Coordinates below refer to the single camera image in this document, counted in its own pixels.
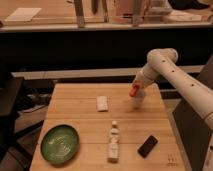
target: green ceramic plate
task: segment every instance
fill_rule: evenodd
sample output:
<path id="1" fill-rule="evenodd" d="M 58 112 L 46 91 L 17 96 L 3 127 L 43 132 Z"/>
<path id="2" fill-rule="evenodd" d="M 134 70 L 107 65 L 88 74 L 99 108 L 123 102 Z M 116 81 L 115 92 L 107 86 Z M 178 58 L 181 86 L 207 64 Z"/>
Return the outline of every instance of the green ceramic plate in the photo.
<path id="1" fill-rule="evenodd" d="M 77 131 L 69 125 L 58 125 L 47 132 L 41 143 L 41 154 L 53 165 L 70 160 L 79 147 Z"/>

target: orange object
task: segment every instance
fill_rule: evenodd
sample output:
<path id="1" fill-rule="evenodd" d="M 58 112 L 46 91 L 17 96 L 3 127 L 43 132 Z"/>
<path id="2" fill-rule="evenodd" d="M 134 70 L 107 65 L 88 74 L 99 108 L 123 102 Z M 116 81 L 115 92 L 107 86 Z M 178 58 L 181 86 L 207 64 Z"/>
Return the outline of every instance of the orange object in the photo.
<path id="1" fill-rule="evenodd" d="M 133 86 L 131 91 L 129 92 L 129 96 L 135 97 L 135 95 L 137 94 L 139 88 L 140 88 L 139 85 Z"/>

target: lab room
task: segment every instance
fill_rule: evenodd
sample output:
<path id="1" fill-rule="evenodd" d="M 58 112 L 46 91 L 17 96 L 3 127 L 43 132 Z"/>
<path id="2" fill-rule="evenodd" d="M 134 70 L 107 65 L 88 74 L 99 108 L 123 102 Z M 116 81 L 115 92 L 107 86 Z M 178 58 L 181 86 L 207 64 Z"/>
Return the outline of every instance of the lab room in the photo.
<path id="1" fill-rule="evenodd" d="M 212 171 L 213 0 L 1 0 L 0 171 Z"/>

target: smartphone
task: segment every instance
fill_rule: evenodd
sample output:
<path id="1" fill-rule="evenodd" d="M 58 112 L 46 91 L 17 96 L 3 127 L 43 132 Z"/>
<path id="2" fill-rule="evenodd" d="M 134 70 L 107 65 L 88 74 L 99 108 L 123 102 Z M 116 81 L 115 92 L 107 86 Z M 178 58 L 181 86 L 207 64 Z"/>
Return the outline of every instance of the smartphone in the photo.
<path id="1" fill-rule="evenodd" d="M 143 157 L 150 153 L 150 151 L 154 148 L 154 146 L 158 143 L 158 140 L 153 136 L 150 135 L 149 138 L 143 143 L 143 145 L 138 149 L 138 153 Z"/>

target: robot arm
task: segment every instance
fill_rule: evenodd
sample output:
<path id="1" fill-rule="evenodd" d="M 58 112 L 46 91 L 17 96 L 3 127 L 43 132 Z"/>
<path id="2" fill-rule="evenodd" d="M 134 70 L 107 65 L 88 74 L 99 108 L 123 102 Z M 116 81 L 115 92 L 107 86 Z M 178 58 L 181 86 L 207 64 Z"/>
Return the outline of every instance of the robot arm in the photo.
<path id="1" fill-rule="evenodd" d="M 178 54 L 174 49 L 154 49 L 147 55 L 147 64 L 140 69 L 133 81 L 134 96 L 139 88 L 144 89 L 161 74 L 194 108 L 213 130 L 213 91 L 178 68 L 174 62 Z"/>

